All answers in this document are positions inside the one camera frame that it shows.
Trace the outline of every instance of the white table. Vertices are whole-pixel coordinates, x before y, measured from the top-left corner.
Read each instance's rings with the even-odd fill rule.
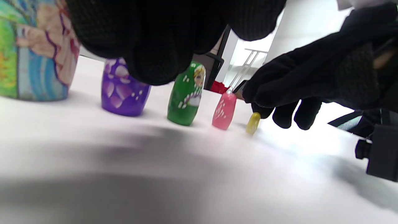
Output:
[[[141,118],[117,116],[100,108],[102,68],[80,58],[63,102],[0,98],[1,224],[398,223],[398,184],[365,174],[355,136],[264,120],[250,137],[242,101],[217,130],[206,91],[193,126],[178,126],[170,85]]]

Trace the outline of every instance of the red object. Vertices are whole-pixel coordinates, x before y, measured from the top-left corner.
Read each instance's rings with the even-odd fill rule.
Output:
[[[225,87],[225,85],[223,83],[219,83],[214,81],[213,85],[211,86],[210,91],[211,92],[216,92],[219,94],[223,94],[226,93],[226,91],[228,90],[228,87]]]
[[[227,130],[234,117],[236,96],[233,93],[224,93],[213,115],[212,125]]]

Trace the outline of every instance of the black glove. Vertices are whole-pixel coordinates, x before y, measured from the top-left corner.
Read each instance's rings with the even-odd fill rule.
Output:
[[[185,71],[209,52],[226,25],[244,40],[265,38],[286,0],[66,0],[76,35],[90,52],[124,57],[130,74],[150,85]]]
[[[352,109],[391,109],[395,92],[388,97],[389,103],[382,99],[384,92],[392,89],[389,84],[396,80],[391,75],[396,74],[396,66],[390,63],[378,75],[373,59],[374,49],[398,35],[398,23],[394,21],[396,5],[362,12],[351,13],[340,32],[281,55],[260,68],[243,90],[243,98],[252,104],[253,111],[267,118],[276,107],[275,123],[289,128],[293,112],[302,100],[294,120],[306,130],[313,124],[322,102],[337,102]],[[366,26],[350,22],[361,21],[358,18],[369,13],[383,19]]]

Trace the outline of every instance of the purple nesting doll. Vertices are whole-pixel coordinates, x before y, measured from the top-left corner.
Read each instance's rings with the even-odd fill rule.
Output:
[[[102,108],[124,116],[139,116],[150,86],[132,78],[123,58],[107,59],[102,77]]]

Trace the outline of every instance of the gloved finger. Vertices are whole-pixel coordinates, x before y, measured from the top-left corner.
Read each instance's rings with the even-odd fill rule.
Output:
[[[68,15],[80,43],[104,58],[121,57],[141,39],[136,1],[66,0]]]
[[[331,92],[331,90],[327,91],[328,88],[322,83],[308,85],[298,81],[298,84],[291,88],[285,87],[285,85],[289,86],[289,83],[279,82],[279,80],[261,85],[254,102],[261,107],[273,108],[301,99],[322,97]]]
[[[259,113],[261,115],[261,119],[266,119],[272,114],[274,108],[263,108],[253,103],[252,110],[253,113]]]
[[[289,54],[281,55],[260,67],[253,77],[247,81],[243,89],[243,98],[246,103],[254,102],[255,96],[262,84],[267,84],[283,77],[296,67],[296,63]]]
[[[278,16],[286,0],[229,0],[219,1],[225,21],[240,39],[253,41],[268,36],[276,27]]]
[[[189,27],[195,33],[195,54],[203,55],[210,52],[220,40],[226,28],[226,22],[219,15],[219,12],[221,12],[220,6],[224,3],[219,0],[195,1],[193,7],[194,25]]]
[[[299,102],[293,102],[275,108],[275,112],[272,115],[272,119],[275,124],[281,128],[287,129],[292,126],[293,113]]]
[[[192,11],[188,3],[176,4],[170,8],[169,27],[173,33],[174,47],[178,57],[178,74],[183,73],[192,62],[194,51],[194,28],[189,20]]]
[[[123,56],[130,75],[153,86],[173,81],[180,67],[172,32],[162,30],[158,34],[148,34],[143,38],[142,45]]]
[[[316,115],[321,109],[322,101],[317,98],[307,98],[301,100],[294,121],[302,130],[308,130],[314,124]]]

